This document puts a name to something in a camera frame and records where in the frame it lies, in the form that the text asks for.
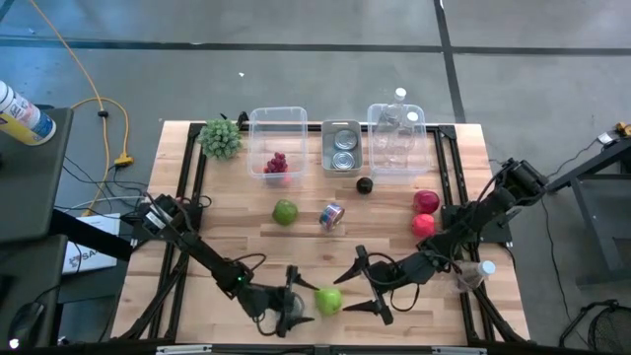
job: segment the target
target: plastic bin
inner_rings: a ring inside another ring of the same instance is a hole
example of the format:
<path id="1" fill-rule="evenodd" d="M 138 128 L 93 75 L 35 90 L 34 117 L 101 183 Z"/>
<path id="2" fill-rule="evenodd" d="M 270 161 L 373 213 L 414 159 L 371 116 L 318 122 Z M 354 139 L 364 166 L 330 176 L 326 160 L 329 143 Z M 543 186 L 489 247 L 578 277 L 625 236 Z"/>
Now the plastic bin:
<path id="1" fill-rule="evenodd" d="M 285 154 L 286 173 L 266 173 L 274 153 Z M 301 178 L 307 170 L 307 112 L 302 107 L 257 108 L 249 115 L 247 170 L 270 182 Z"/>
<path id="2" fill-rule="evenodd" d="M 397 156 L 398 164 L 394 166 L 389 162 L 387 149 L 379 149 L 374 141 L 374 129 L 377 127 L 382 111 L 386 104 L 374 104 L 368 107 L 368 144 L 369 164 L 375 183 L 410 183 L 417 176 L 427 173 L 430 168 L 430 160 L 427 148 L 427 131 L 425 128 L 425 114 L 423 109 L 415 105 L 404 105 L 405 114 L 416 112 L 418 123 L 416 124 L 414 148 L 405 155 Z"/>
<path id="3" fill-rule="evenodd" d="M 352 169 L 340 170 L 331 166 L 333 155 L 339 152 L 335 148 L 335 133 L 340 130 L 348 129 L 357 135 L 357 145 L 348 151 L 355 160 L 355 166 Z M 322 168 L 324 176 L 327 178 L 352 178 L 356 177 L 364 166 L 364 157 L 362 154 L 362 126 L 355 120 L 331 120 L 322 123 Z"/>

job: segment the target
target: red apple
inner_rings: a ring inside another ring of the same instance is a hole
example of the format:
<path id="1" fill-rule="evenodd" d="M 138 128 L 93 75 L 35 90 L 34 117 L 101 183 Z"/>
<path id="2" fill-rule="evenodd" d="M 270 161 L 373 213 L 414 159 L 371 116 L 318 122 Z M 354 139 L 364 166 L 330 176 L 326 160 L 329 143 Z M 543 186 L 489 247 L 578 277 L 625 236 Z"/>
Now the red apple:
<path id="1" fill-rule="evenodd" d="M 430 190 L 420 190 L 414 193 L 414 200 L 412 207 L 418 213 L 432 214 L 441 204 L 441 199 L 436 192 Z"/>
<path id="2" fill-rule="evenodd" d="M 436 233 L 434 228 L 434 217 L 428 214 L 420 214 L 412 220 L 412 233 L 419 240 L 425 241 Z"/>

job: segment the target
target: paper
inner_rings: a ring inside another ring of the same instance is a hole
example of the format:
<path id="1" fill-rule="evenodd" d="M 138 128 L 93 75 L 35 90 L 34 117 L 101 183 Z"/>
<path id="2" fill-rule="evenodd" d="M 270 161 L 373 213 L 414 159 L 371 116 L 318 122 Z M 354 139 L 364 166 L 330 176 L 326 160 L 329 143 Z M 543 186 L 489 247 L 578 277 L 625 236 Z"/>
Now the paper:
<path id="1" fill-rule="evenodd" d="M 111 213 L 106 216 L 107 217 L 78 217 L 77 219 L 95 228 L 99 228 L 104 232 L 118 236 L 120 231 L 120 220 L 115 218 L 119 218 L 120 213 Z M 81 256 L 79 256 L 77 247 L 79 247 L 79 250 L 81 251 Z M 66 256 L 64 257 L 62 274 L 77 272 L 79 257 L 81 257 L 81 270 L 79 270 L 79 272 L 116 266 L 116 259 L 114 257 L 101 254 L 94 249 L 86 248 L 80 245 L 77 245 L 77 247 L 75 247 L 75 244 L 72 242 L 68 242 L 66 245 Z"/>

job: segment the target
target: wooden table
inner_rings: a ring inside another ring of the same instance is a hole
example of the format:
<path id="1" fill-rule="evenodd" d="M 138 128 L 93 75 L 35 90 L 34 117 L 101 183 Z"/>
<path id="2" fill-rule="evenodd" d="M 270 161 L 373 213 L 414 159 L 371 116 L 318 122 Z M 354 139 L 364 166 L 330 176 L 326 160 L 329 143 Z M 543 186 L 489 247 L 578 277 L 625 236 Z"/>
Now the wooden table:
<path id="1" fill-rule="evenodd" d="M 152 194 L 175 196 L 189 123 L 165 122 L 149 186 Z M 478 124 L 457 124 L 456 133 L 469 199 L 475 199 L 491 178 L 482 129 Z M 394 259 L 403 258 L 415 251 L 416 241 L 409 228 L 413 217 L 410 208 L 413 192 L 432 189 L 442 195 L 436 147 L 433 140 L 428 141 L 432 154 L 429 173 L 419 177 L 413 185 L 379 185 L 370 195 L 362 196 L 355 190 L 356 177 L 323 177 L 319 132 L 309 133 L 309 168 L 302 184 L 290 188 L 264 188 L 246 170 L 245 136 L 245 148 L 236 158 L 229 162 L 209 160 L 206 164 L 202 194 L 210 196 L 213 204 L 204 210 L 200 235 L 223 256 L 234 258 L 250 252 L 266 253 L 267 261 L 256 269 L 254 281 L 268 285 L 284 284 L 286 266 L 295 264 L 308 282 L 319 287 L 330 286 L 350 267 L 356 256 L 355 246 L 359 244 L 365 245 L 368 251 L 385 252 Z M 449 146 L 445 146 L 452 174 L 450 181 L 455 181 L 449 157 L 451 152 Z M 198 150 L 196 145 L 193 157 L 198 156 Z M 195 160 L 193 158 L 192 167 L 196 166 Z M 190 195 L 194 173 L 192 168 L 186 196 Z M 362 175 L 368 174 L 369 169 L 365 167 Z M 457 203 L 455 186 L 452 195 Z M 299 207 L 299 219 L 290 227 L 281 227 L 271 219 L 271 211 L 280 198 L 290 199 Z M 332 235 L 324 235 L 317 218 L 331 201 L 344 206 L 346 214 Z M 435 219 L 440 221 L 438 212 Z M 132 255 L 112 336 L 127 330 L 154 296 L 164 249 L 164 243 L 151 242 Z M 520 290 L 510 257 L 505 250 L 488 245 L 480 247 L 480 257 L 493 260 L 497 265 L 497 272 L 486 282 L 490 299 L 517 333 L 527 338 Z M 256 262 L 253 257 L 246 263 L 252 266 Z M 295 286 L 295 291 L 306 302 L 306 315 L 314 317 L 315 321 L 298 325 L 281 339 L 259 335 L 239 303 L 228 300 L 216 287 L 210 272 L 192 259 L 176 340 L 190 343 L 462 345 L 466 340 L 459 298 L 446 293 L 446 277 L 444 273 L 437 274 L 421 286 L 420 298 L 412 311 L 392 310 L 394 323 L 389 326 L 369 313 L 342 312 L 323 318 L 315 309 L 313 292 Z M 339 286 L 345 305 L 373 299 L 363 276 Z M 414 291 L 413 285 L 397 290 L 395 304 L 400 308 L 408 307 Z M 483 336 L 477 301 L 472 295 L 471 298 L 476 330 Z M 161 335 L 167 327 L 171 302 L 171 299 L 165 302 Z M 273 319 L 273 314 L 268 312 L 262 323 L 264 330 L 273 328 Z"/>

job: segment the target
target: gray floor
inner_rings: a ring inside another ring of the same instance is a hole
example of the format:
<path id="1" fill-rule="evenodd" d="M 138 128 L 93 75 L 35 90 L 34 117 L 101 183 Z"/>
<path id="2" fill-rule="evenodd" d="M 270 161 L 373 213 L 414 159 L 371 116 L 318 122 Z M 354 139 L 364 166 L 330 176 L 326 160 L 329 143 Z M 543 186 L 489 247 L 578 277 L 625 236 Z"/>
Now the gray floor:
<path id="1" fill-rule="evenodd" d="M 221 42 L 440 45 L 431 0 L 51 1 L 40 6 L 69 38 Z M 627 1 L 444 0 L 453 45 L 628 47 Z M 2 38 L 49 38 L 52 32 L 26 0 L 0 23 Z M 101 94 L 131 115 L 129 151 L 137 163 L 121 179 L 147 181 L 165 119 L 236 117 L 256 107 L 302 106 L 310 119 L 365 117 L 395 87 L 425 109 L 429 122 L 456 121 L 441 53 L 76 50 Z M 527 159 L 545 174 L 631 111 L 630 56 L 456 55 L 467 122 L 483 125 L 489 154 Z M 0 79 L 37 103 L 70 106 L 91 97 L 65 49 L 2 47 Z M 104 167 L 96 104 L 77 110 L 68 156 L 99 179 Z M 123 123 L 109 120 L 117 156 Z M 576 163 L 597 153 L 598 147 Z M 94 187 L 64 174 L 57 204 L 90 200 Z M 573 316 L 594 300 L 631 305 L 631 285 L 579 290 L 574 279 L 603 268 L 569 190 L 546 197 L 562 283 Z M 106 212 L 106 204 L 98 208 Z M 125 212 L 115 204 L 115 210 Z M 553 345 L 568 323 L 549 257 L 540 204 L 513 220 L 515 256 L 533 340 Z M 124 266 L 74 280 L 77 290 L 118 292 Z M 95 340 L 111 298 L 73 304 L 62 332 Z M 573 336 L 568 344 L 585 345 Z"/>

